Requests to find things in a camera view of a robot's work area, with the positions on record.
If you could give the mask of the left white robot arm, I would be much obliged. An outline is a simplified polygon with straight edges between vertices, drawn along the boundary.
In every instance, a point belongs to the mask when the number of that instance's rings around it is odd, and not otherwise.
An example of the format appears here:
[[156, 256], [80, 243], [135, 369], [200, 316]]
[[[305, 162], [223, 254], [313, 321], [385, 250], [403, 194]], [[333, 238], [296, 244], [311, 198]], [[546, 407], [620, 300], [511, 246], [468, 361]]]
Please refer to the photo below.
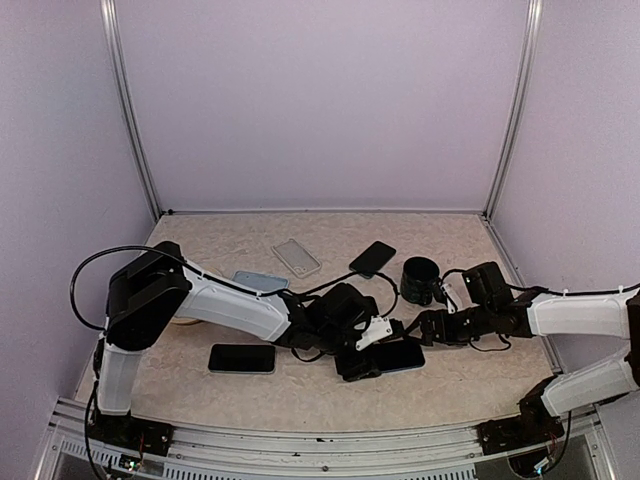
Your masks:
[[121, 445], [140, 434], [130, 415], [144, 353], [173, 318], [221, 325], [288, 349], [357, 354], [396, 328], [376, 301], [339, 277], [298, 293], [251, 289], [186, 259], [178, 244], [139, 247], [109, 280], [106, 332], [95, 398], [102, 430]]

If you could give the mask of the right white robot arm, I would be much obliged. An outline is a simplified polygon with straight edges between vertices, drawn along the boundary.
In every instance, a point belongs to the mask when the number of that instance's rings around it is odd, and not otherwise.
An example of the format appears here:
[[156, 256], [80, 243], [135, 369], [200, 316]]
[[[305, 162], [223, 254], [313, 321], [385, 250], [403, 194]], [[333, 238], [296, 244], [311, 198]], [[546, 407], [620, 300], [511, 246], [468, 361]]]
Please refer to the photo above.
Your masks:
[[383, 340], [396, 334], [411, 345], [450, 347], [470, 344], [487, 334], [505, 339], [586, 335], [629, 342], [627, 348], [599, 362], [542, 381], [521, 399], [511, 433], [523, 444], [535, 442], [546, 432], [551, 418], [639, 389], [638, 287], [595, 293], [528, 289], [517, 298], [508, 293], [500, 301], [486, 294], [474, 307], [457, 312], [426, 310], [410, 327], [420, 328], [421, 336], [411, 337], [408, 329], [392, 326], [385, 317], [374, 317], [357, 325], [354, 351], [370, 358]]

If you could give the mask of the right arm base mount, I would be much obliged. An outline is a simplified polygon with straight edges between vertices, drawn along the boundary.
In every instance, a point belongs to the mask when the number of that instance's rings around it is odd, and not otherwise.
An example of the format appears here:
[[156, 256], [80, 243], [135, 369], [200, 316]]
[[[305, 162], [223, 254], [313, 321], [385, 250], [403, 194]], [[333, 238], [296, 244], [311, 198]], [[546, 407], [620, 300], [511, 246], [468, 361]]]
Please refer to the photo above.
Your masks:
[[476, 431], [484, 455], [517, 450], [563, 437], [559, 416], [551, 415], [540, 397], [526, 397], [519, 403], [520, 413], [477, 425]]

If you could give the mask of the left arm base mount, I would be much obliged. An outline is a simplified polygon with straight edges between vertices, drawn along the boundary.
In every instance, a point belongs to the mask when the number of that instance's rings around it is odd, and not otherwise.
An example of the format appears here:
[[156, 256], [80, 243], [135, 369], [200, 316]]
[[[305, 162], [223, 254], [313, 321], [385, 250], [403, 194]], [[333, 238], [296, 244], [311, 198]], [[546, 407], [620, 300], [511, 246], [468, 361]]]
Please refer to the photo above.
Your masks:
[[166, 457], [173, 439], [174, 426], [142, 419], [127, 413], [123, 416], [93, 413], [88, 423], [88, 437], [105, 444]]

